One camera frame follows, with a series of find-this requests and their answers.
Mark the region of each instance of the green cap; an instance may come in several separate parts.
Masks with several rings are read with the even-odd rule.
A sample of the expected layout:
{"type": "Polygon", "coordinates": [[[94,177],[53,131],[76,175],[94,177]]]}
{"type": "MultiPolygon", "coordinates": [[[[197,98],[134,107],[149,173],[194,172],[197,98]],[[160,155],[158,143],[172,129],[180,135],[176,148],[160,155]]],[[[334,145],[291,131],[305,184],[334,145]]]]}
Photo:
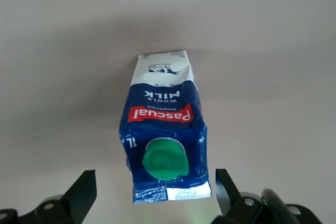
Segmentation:
{"type": "Polygon", "coordinates": [[[146,147],[142,164],[151,176],[160,180],[172,180],[189,173],[185,149],[173,138],[151,140],[146,147]]]}

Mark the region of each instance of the milk carton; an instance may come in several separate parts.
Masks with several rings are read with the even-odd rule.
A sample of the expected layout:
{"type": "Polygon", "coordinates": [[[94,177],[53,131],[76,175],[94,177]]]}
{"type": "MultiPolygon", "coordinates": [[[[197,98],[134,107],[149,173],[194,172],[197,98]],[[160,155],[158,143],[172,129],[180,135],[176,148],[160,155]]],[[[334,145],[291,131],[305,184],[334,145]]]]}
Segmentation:
{"type": "Polygon", "coordinates": [[[201,110],[186,51],[139,55],[119,128],[134,203],[210,197],[201,110]]]}

